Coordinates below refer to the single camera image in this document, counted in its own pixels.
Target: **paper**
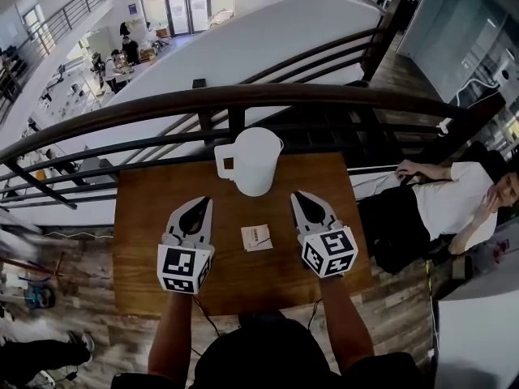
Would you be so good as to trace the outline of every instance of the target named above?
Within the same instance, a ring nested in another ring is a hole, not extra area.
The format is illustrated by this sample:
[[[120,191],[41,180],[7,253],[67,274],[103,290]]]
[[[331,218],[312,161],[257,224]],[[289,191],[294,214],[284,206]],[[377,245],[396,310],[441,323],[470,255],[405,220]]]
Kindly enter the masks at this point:
[[[270,232],[266,224],[242,228],[243,248],[246,252],[272,249]]]

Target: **wooden table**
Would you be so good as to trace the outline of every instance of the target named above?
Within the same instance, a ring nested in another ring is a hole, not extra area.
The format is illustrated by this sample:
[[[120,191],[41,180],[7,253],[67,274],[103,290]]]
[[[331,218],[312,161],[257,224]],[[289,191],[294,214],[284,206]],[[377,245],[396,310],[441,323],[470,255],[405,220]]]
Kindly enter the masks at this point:
[[[213,198],[215,259],[199,299],[210,315],[312,303],[320,289],[303,268],[290,193],[305,190],[332,205],[351,227],[359,253],[345,276],[351,293],[371,286],[371,269],[354,192],[340,154],[281,156],[272,189],[250,198],[217,176],[214,162],[121,173],[114,228],[114,291],[121,314],[160,315],[167,292],[157,279],[157,245],[169,215],[188,200]],[[246,253],[240,227],[268,224],[274,249]]]

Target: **person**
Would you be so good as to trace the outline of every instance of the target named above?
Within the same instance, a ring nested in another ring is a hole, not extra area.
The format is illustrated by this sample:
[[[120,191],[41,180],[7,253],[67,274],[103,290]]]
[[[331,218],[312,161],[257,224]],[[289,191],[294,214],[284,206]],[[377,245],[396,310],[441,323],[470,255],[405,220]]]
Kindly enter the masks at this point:
[[[519,198],[517,165],[496,184],[478,162],[448,167],[404,160],[397,176],[423,175],[435,182],[398,186],[358,204],[368,252],[386,272],[398,273],[432,250],[431,241],[454,234],[448,252],[459,255],[494,233],[499,207]]]
[[[42,370],[79,366],[92,360],[94,340],[67,332],[69,341],[38,340],[29,343],[7,341],[0,347],[0,380],[15,386],[31,382]]]
[[[134,65],[140,64],[139,44],[130,39],[129,36],[124,36],[122,39],[122,51],[126,53],[128,63],[133,63]]]
[[[118,93],[122,87],[117,84],[115,81],[115,73],[123,74],[124,71],[118,67],[118,58],[121,52],[117,49],[114,49],[110,56],[105,61],[105,82],[108,84],[110,89],[114,91],[114,93]]]
[[[320,280],[326,325],[341,376],[310,331],[280,312],[241,316],[241,328],[218,337],[195,367],[192,389],[421,387],[407,353],[375,356],[371,337],[340,276]],[[171,293],[148,358],[148,374],[120,374],[113,389],[184,387],[191,357],[189,294]]]

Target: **human arm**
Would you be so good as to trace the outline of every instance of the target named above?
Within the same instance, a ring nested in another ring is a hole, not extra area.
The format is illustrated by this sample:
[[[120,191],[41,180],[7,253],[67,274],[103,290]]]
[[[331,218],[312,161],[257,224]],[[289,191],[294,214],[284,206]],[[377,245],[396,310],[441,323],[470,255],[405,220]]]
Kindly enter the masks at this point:
[[[184,387],[191,359],[190,294],[170,293],[148,358],[148,373]]]
[[[398,177],[414,176],[416,173],[421,173],[432,180],[452,180],[450,167],[422,165],[420,163],[414,163],[411,160],[404,160],[397,169]]]
[[[467,243],[472,235],[479,229],[479,227],[488,219],[492,213],[496,213],[499,208],[500,201],[498,194],[491,187],[487,196],[483,199],[474,214],[472,221],[466,225],[452,240],[448,246],[448,252],[453,255],[460,255],[465,253]]]
[[[324,313],[333,354],[341,374],[356,361],[374,356],[373,342],[340,276],[320,279]]]

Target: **leg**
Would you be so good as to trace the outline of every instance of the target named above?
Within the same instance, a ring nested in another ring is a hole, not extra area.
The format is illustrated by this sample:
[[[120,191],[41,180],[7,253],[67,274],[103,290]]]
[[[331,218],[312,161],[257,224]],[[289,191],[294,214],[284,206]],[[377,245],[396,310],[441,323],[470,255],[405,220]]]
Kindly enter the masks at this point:
[[[56,340],[9,342],[0,350],[0,375],[9,383],[23,385],[30,382],[41,370],[81,365],[89,359],[90,352],[83,344]]]
[[[108,84],[108,86],[114,94],[118,93],[118,90],[115,89],[115,79],[107,79],[106,83]]]
[[[429,232],[409,186],[387,189],[358,206],[370,255],[386,272],[396,274],[428,251]]]

